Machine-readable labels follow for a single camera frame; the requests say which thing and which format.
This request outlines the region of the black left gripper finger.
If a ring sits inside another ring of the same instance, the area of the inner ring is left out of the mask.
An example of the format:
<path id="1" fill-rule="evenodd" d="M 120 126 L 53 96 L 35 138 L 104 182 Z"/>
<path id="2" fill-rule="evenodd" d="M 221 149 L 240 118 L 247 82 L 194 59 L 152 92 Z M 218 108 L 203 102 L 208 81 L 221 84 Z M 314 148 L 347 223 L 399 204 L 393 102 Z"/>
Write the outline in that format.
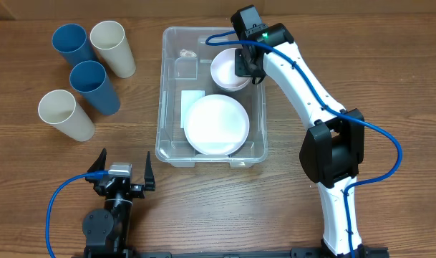
<path id="1" fill-rule="evenodd" d="M 105 169 L 107 150 L 103 148 L 97 160 L 89 167 L 88 173 L 103 171 Z"/>
<path id="2" fill-rule="evenodd" d="M 155 177 L 152 170 L 150 152 L 147 152 L 147 156 L 146 156 L 144 180 L 145 180 L 144 189 L 146 191 L 155 191 Z"/>

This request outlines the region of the pink bowl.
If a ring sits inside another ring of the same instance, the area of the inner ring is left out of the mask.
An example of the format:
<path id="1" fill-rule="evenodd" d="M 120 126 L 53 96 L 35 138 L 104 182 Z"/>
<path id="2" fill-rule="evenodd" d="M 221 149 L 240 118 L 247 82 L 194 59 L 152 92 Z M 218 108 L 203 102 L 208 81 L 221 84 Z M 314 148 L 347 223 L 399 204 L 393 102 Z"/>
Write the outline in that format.
<path id="1" fill-rule="evenodd" d="M 213 59 L 210 73 L 216 84 L 222 86 L 249 84 L 249 78 L 237 77 L 235 75 L 235 50 L 236 48 L 225 49 Z"/>

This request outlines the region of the grey bowl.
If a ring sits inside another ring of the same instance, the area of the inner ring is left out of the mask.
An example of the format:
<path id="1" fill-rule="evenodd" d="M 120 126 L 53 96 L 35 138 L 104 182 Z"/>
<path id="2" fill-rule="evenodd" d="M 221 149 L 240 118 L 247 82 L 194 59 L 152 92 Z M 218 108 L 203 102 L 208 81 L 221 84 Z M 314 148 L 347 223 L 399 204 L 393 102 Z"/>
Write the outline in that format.
<path id="1" fill-rule="evenodd" d="M 247 86 L 247 84 L 241 84 L 241 85 L 219 85 L 219 84 L 214 84 L 214 88 L 216 91 L 219 92 L 238 92 L 242 89 L 244 89 Z"/>

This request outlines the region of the beige cup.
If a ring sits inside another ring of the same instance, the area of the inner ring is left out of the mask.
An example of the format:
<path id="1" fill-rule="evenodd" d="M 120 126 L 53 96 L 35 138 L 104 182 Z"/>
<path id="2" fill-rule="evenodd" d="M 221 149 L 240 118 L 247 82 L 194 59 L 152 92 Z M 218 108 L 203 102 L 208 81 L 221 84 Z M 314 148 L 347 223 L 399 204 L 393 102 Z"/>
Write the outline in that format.
<path id="1" fill-rule="evenodd" d="M 48 92 L 40 100 L 37 111 L 46 124 L 76 141 L 85 142 L 95 134 L 94 123 L 66 90 Z"/>
<path id="2" fill-rule="evenodd" d="M 125 29 L 119 22 L 101 21 L 92 28 L 89 38 L 115 75 L 120 78 L 134 75 L 135 60 Z"/>

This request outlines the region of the pink plate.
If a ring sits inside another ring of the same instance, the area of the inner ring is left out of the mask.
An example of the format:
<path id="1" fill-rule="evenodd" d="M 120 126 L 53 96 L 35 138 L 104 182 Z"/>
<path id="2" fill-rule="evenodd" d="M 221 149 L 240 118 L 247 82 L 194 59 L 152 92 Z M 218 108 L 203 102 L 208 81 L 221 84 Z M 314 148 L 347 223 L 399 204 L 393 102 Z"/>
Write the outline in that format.
<path id="1" fill-rule="evenodd" d="M 239 101 L 214 94 L 192 104 L 186 113 L 183 129 L 189 144 L 199 153 L 227 156 L 245 143 L 250 120 Z"/>

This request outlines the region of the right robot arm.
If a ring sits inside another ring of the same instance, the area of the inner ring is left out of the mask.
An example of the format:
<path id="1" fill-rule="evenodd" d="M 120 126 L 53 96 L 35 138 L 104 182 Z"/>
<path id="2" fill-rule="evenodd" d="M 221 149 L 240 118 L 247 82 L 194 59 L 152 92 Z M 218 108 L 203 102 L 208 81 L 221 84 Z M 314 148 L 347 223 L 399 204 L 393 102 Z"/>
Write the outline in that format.
<path id="1" fill-rule="evenodd" d="M 306 129 L 299 159 L 308 178 L 320 193 L 324 215 L 321 240 L 327 257 L 365 257 L 357 229 L 354 191 L 358 166 L 364 157 L 363 126 L 345 120 L 361 120 L 357 110 L 346 108 L 332 98 L 303 61 L 287 28 L 264 24 L 250 5 L 239 9 L 231 23 L 237 37 L 250 45 L 236 52 L 235 74 L 259 84 L 270 77 L 283 91 Z"/>

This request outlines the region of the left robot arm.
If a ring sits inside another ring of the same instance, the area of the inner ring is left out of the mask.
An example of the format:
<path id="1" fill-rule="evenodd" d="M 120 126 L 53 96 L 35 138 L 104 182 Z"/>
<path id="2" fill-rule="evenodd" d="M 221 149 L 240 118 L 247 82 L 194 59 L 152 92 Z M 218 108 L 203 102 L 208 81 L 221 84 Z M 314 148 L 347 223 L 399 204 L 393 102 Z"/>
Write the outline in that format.
<path id="1" fill-rule="evenodd" d="M 132 182 L 130 163 L 113 163 L 105 168 L 107 151 L 102 150 L 88 173 L 103 171 L 103 176 L 87 175 L 94 191 L 105 198 L 104 207 L 89 212 L 83 219 L 86 237 L 85 257 L 136 257 L 137 252 L 127 245 L 130 215 L 134 199 L 143 199 L 146 191 L 155 190 L 150 154 L 145 161 L 144 183 Z"/>

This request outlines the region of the clear plastic storage bin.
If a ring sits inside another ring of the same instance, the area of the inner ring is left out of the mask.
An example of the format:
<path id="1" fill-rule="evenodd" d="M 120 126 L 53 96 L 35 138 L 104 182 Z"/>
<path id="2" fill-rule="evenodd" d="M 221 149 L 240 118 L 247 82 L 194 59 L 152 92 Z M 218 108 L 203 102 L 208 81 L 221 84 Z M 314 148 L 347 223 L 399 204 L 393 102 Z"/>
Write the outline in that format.
<path id="1" fill-rule="evenodd" d="M 263 83 L 249 84 L 228 96 L 239 101 L 248 113 L 249 135 L 235 153 L 208 156 L 199 153 L 187 141 L 180 127 L 182 90 L 204 90 L 205 96 L 216 91 L 210 66 L 214 57 L 233 47 L 236 35 L 229 27 L 169 27 L 163 33 L 160 99 L 155 154 L 174 167 L 194 167 L 196 163 L 228 163 L 232 168 L 249 168 L 268 155 L 266 92 Z"/>

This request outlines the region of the white label in bin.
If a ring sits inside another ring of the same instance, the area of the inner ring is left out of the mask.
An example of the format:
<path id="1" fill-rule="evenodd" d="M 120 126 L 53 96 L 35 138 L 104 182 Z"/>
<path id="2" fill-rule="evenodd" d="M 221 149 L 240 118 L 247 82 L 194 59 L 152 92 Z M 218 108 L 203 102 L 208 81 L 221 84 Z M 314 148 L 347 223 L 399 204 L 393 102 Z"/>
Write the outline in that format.
<path id="1" fill-rule="evenodd" d="M 180 127 L 184 128 L 185 118 L 190 107 L 205 96 L 204 90 L 182 90 L 180 100 Z"/>

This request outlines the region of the near blue cup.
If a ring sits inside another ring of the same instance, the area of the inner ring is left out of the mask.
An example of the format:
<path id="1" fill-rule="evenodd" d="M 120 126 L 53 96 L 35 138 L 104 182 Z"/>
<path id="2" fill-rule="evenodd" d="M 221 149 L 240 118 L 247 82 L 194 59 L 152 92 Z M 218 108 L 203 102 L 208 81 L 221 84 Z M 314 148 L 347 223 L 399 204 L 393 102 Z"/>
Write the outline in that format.
<path id="1" fill-rule="evenodd" d="M 69 83 L 103 115 L 113 115 L 120 109 L 120 99 L 99 62 L 87 60 L 77 64 L 70 72 Z"/>

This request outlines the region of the blue cup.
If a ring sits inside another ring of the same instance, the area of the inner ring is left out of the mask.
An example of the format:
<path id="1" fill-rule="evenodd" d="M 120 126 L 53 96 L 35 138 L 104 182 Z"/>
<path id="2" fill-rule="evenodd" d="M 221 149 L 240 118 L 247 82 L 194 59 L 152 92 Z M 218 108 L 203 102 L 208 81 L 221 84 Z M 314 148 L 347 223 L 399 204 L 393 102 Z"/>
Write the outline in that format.
<path id="1" fill-rule="evenodd" d="M 120 99 L 99 62 L 87 60 L 77 64 L 70 72 L 69 83 L 103 115 L 113 115 L 120 109 Z"/>
<path id="2" fill-rule="evenodd" d="M 52 46 L 71 67 L 81 62 L 97 61 L 86 30 L 78 24 L 65 24 L 52 35 Z"/>

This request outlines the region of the far left blue cup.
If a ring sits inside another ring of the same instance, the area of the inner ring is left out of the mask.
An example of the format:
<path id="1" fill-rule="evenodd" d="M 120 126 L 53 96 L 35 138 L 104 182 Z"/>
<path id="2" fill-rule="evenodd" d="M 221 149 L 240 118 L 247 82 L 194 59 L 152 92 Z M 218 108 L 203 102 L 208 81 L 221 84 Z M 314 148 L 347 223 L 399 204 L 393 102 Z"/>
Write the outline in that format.
<path id="1" fill-rule="evenodd" d="M 65 24 L 52 35 L 52 46 L 71 67 L 81 62 L 97 61 L 86 30 L 78 24 Z"/>

